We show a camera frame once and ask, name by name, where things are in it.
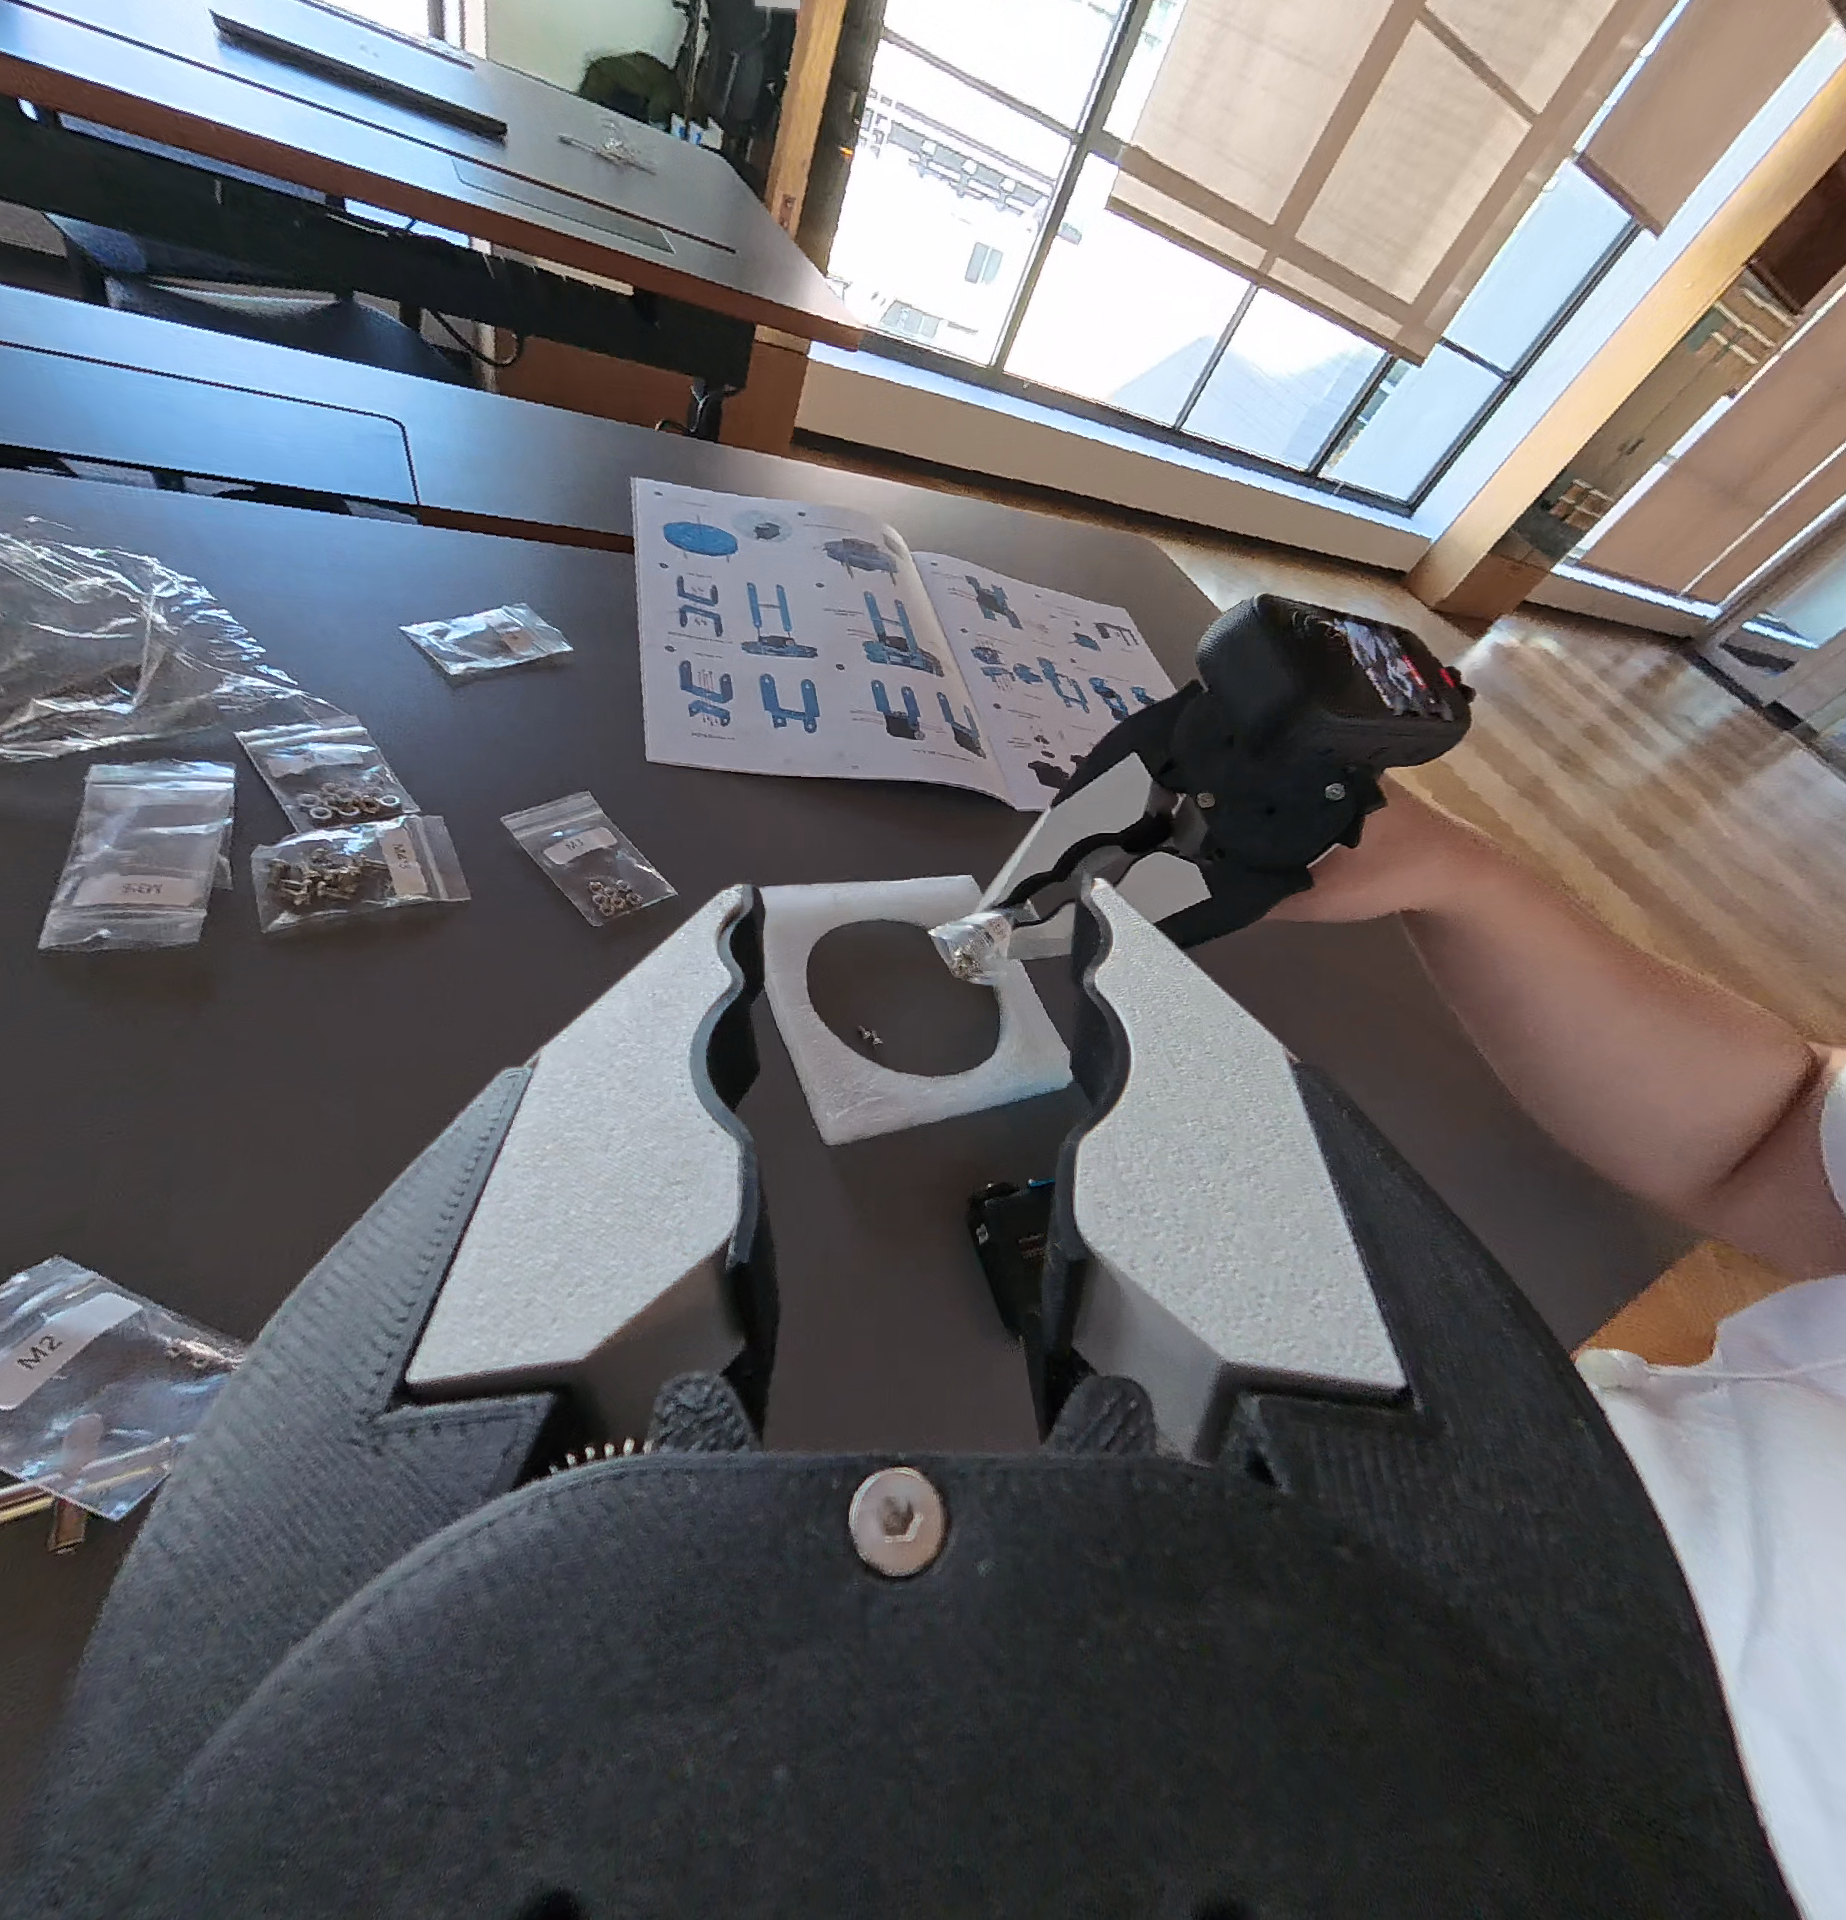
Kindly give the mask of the white foam frame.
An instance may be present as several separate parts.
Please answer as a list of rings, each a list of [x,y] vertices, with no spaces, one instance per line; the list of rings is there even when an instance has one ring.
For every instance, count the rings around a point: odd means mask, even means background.
[[[992,1053],[956,1073],[921,1075],[882,1066],[846,1046],[814,1008],[808,965],[822,936],[857,923],[931,930],[975,910],[979,891],[973,876],[758,889],[765,995],[823,1143],[846,1144],[979,1115],[1054,1093],[1071,1080],[1070,1046],[1020,967],[992,990],[1000,1014]]]

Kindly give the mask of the illustrated instruction booklet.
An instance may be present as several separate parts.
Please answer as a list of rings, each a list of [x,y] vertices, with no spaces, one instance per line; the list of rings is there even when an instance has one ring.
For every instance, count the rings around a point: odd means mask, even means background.
[[[1040,813],[1175,693],[1128,609],[841,507],[631,485],[647,761],[914,780]]]

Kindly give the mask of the beige roller blind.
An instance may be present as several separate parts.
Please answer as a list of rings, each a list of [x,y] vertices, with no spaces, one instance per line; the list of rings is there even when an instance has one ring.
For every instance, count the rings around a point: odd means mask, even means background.
[[[1803,55],[1843,25],[1825,2],[1690,2],[1584,142],[1578,168],[1663,229]]]
[[[1424,363],[1669,2],[1194,2],[1107,203]]]

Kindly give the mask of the person's white shirt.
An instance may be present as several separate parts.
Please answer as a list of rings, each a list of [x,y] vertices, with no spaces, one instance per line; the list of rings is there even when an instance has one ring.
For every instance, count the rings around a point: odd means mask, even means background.
[[[1840,1356],[1846,1275],[1726,1317],[1705,1360]],[[1846,1396],[1665,1380],[1590,1392],[1678,1553],[1786,1884],[1803,1915],[1846,1915]]]

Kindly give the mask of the blue bracket with black servo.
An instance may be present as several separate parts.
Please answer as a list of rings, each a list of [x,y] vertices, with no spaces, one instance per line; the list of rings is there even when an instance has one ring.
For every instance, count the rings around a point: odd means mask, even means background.
[[[1020,1185],[990,1182],[965,1209],[996,1316],[1018,1344],[1040,1325],[1053,1204],[1054,1181],[1032,1179]]]

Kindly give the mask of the dark grey desk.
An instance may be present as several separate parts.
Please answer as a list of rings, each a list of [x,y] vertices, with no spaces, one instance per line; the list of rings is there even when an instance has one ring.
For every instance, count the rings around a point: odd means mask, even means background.
[[[1128,609],[1172,680],[1215,615],[1157,547],[844,476],[846,503],[921,551]],[[0,1283],[68,1255],[253,1337],[369,1204],[501,1069],[523,1063],[734,878],[986,881],[1029,826],[945,787],[650,767],[633,563],[590,544],[443,532],[0,469],[0,532],[148,556],[191,576],[298,684],[359,714],[446,819],[466,906],[264,936],[246,860],[281,826],[228,733],[173,757],[237,774],[236,889],[198,948],[46,954],[86,761],[0,767]],[[575,657],[446,684],[400,637],[528,602]],[[501,815],[590,788],[680,889],[591,930]],[[1503,1261],[1565,1345],[1693,1240],[1520,1116],[1394,922],[1259,925],[1193,957],[1329,1071]],[[756,1116],[783,1285],[777,1445],[1016,1449],[1022,1362],[1000,1331],[963,1195],[1048,1173],[1062,1098],[833,1155],[758,1008]],[[0,1527],[0,1873],[23,1849],[65,1693],[139,1523],[67,1556]]]

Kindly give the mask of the large paned window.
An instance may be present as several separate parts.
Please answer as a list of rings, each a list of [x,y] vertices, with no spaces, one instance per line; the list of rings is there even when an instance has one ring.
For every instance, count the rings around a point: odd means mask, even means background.
[[[1425,363],[1111,201],[1183,5],[868,5],[841,45],[833,292],[996,393],[1412,507],[1637,226],[1575,162]]]

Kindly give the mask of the dark desk with wood edge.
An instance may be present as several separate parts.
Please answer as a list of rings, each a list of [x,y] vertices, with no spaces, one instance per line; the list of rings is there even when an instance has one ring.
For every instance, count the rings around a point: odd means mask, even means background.
[[[0,444],[625,548],[639,476],[896,522],[884,483],[0,286]]]
[[[496,143],[218,41],[212,10],[375,58],[508,122]],[[472,324],[506,397],[787,451],[813,346],[865,338],[723,157],[330,5],[3,5],[0,201],[86,280],[371,295]]]

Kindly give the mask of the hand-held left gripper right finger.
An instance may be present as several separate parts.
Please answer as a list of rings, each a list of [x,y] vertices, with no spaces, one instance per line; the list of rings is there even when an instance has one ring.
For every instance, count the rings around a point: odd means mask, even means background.
[[[1071,1071],[1032,1391],[1137,1383],[1160,1441],[1213,1460],[1235,1399],[1407,1399],[1407,1374],[1290,1053],[1107,881],[1077,904]]]

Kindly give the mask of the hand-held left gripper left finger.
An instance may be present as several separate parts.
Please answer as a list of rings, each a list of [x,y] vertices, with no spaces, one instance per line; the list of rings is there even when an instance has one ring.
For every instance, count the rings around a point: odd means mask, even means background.
[[[758,1155],[761,903],[734,886],[544,1044],[407,1360],[420,1397],[560,1388],[595,1438],[724,1377],[767,1411],[779,1306]]]

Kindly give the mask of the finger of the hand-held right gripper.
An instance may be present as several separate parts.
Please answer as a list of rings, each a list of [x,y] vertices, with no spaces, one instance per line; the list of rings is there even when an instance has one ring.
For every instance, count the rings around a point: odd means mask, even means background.
[[[1171,791],[1129,753],[1036,817],[981,894],[985,912],[1054,920],[1092,876],[1114,883],[1148,920],[1171,918]]]
[[[1092,881],[1111,883],[1156,928],[1181,915],[1186,860],[1175,841],[1172,819],[1140,819],[1111,838],[1040,819],[1016,849],[1011,883],[1026,894],[1011,904],[1011,957],[1036,962],[1070,954],[1079,903]]]

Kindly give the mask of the person's right forearm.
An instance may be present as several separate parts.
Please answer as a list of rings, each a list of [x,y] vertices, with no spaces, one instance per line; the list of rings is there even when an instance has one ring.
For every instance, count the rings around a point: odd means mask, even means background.
[[[1584,1166],[1788,1279],[1846,1275],[1846,1046],[1632,948],[1485,845],[1438,860],[1407,920],[1491,1069]]]

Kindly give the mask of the person's right hand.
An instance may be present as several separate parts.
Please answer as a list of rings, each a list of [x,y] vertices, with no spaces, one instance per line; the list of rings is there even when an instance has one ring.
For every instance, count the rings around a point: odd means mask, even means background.
[[[1487,878],[1496,849],[1407,787],[1363,821],[1356,847],[1329,849],[1309,888],[1271,909],[1286,923],[1357,923],[1388,915],[1451,915]]]

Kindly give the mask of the clear zip bag of screws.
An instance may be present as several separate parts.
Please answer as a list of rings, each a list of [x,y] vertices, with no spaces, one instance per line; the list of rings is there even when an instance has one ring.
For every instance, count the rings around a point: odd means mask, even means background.
[[[251,875],[267,936],[472,898],[446,821],[433,815],[301,831],[259,847]]]

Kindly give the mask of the small clear zip bag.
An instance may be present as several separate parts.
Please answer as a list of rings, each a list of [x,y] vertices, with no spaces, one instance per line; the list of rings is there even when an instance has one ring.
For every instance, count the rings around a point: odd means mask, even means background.
[[[41,1261],[0,1285],[0,1474],[125,1521],[245,1355],[95,1268]]]
[[[407,622],[399,632],[451,682],[560,660],[575,651],[560,628],[520,602]]]
[[[39,950],[195,948],[234,804],[236,769],[225,761],[92,766]]]

